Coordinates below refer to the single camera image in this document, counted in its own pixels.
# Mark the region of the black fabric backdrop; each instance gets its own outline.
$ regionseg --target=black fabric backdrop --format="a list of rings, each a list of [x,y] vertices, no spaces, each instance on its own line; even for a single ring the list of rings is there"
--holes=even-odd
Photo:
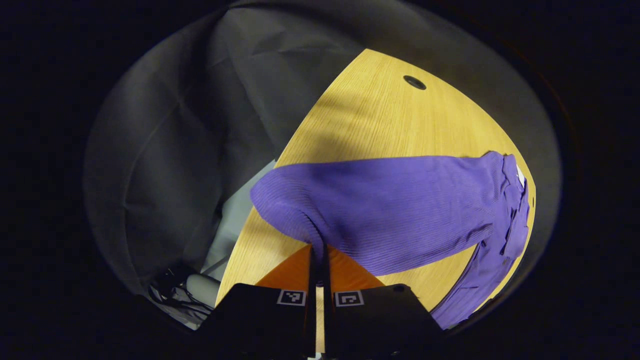
[[[109,93],[87,141],[84,205],[105,260],[133,293],[146,295],[151,278],[177,261],[202,266],[216,210],[279,156],[364,48],[430,71],[507,131],[539,189],[538,216],[498,298],[533,267],[556,222],[560,189],[576,182],[573,141],[563,143],[560,166],[557,138],[570,139],[570,131],[549,90],[509,49],[497,50],[513,65],[431,12],[377,0],[336,11],[341,5],[234,3],[156,45]]]
[[[17,177],[8,186],[19,195],[8,204],[7,249],[17,256],[6,262],[15,296],[3,342],[12,357],[187,351],[175,330],[131,305],[101,260],[84,218],[80,175],[91,122],[116,80],[147,49],[216,7],[21,3],[3,14],[10,69],[3,102],[16,105],[9,119],[17,125],[9,143]],[[440,9],[451,10],[512,44],[554,87],[573,120],[580,143],[575,165],[584,176],[574,189],[580,206],[555,229],[535,271],[435,356],[631,354],[638,335],[629,295],[637,281],[627,269],[637,220],[634,191],[617,174],[631,174],[632,153],[623,146],[633,135],[627,119],[637,117],[630,112],[636,6],[496,0],[448,1]]]

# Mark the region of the gray fabric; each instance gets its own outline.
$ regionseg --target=gray fabric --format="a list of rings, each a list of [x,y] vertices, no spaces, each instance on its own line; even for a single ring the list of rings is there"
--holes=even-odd
[[[274,166],[275,161],[268,163],[258,174],[255,174],[246,184],[242,185],[222,206],[222,220],[207,253],[204,266],[200,271],[204,275],[222,281],[228,258],[253,207],[249,191]]]
[[[127,288],[148,296],[151,278],[173,263],[203,267],[225,201],[280,155],[366,47],[442,78],[505,129],[539,194],[518,271],[532,266],[556,219],[559,151],[543,106],[504,59],[443,18],[396,1],[243,3],[151,49],[93,125],[85,207],[100,251]],[[217,246],[228,253],[225,242]]]
[[[153,276],[175,262],[202,268],[224,201],[277,158],[363,50],[314,20],[265,10],[258,21],[259,13],[232,11],[187,26],[137,61],[88,139],[88,219],[133,293],[147,296]],[[264,31],[280,17],[276,33]],[[310,43],[305,33],[319,35]],[[266,94],[274,98],[266,102]]]

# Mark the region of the purple garment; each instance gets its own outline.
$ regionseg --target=purple garment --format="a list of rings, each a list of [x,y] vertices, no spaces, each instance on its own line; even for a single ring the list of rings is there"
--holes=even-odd
[[[510,189],[507,197],[519,200],[511,209],[511,225],[506,236],[494,234],[476,247],[469,264],[444,299],[431,310],[431,316],[443,329],[468,318],[491,292],[502,282],[515,259],[524,250],[529,228],[529,187],[519,181],[512,183],[518,191]]]
[[[492,236],[520,207],[515,157],[420,156],[295,164],[251,190],[280,232],[345,252],[374,275],[417,268]]]

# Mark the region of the cable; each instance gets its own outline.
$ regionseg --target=cable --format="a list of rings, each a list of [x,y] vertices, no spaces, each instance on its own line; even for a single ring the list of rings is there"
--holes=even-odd
[[[211,312],[205,313],[204,311],[201,311],[201,310],[198,310],[198,309],[193,309],[192,307],[190,307],[190,306],[198,306],[198,304],[193,305],[193,303],[191,303],[191,302],[179,301],[179,300],[175,300],[175,299],[167,299],[167,300],[158,299],[156,297],[156,294],[154,294],[153,291],[151,290],[151,286],[149,286],[147,290],[148,290],[148,293],[149,293],[149,296],[151,297],[151,299],[154,302],[156,302],[156,303],[158,303],[160,305],[170,306],[170,307],[186,308],[186,309],[189,309],[189,310],[194,311],[196,313],[200,313],[200,314],[205,315],[205,316],[211,315]]]
[[[199,301],[198,299],[194,298],[193,295],[189,292],[189,290],[187,290],[187,289],[183,289],[183,290],[184,290],[184,292],[187,293],[187,296],[189,297],[189,299],[191,299],[191,301],[197,302],[198,304],[203,305],[204,307],[206,307],[210,311],[213,311],[213,307],[212,306],[210,306],[208,304],[205,304],[202,301]]]
[[[201,271],[200,273],[205,275],[205,276],[209,276],[209,273],[213,272],[213,270],[215,270],[218,266],[220,266],[223,262],[225,262],[226,260],[229,260],[229,258],[231,258],[231,253],[225,255],[224,258],[216,261],[213,265],[211,265],[210,267],[208,267],[206,270]]]

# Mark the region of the purple sweater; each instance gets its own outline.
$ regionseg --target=purple sweater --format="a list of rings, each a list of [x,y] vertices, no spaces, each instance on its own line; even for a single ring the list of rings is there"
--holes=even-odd
[[[267,173],[251,198],[266,222],[311,243],[319,258],[326,242],[374,275],[482,243],[432,310],[443,328],[466,318],[471,313],[465,309],[473,312],[495,289],[522,252],[528,230],[526,183],[523,188],[518,180],[515,157],[498,152],[289,165]],[[485,267],[491,276],[479,271]]]

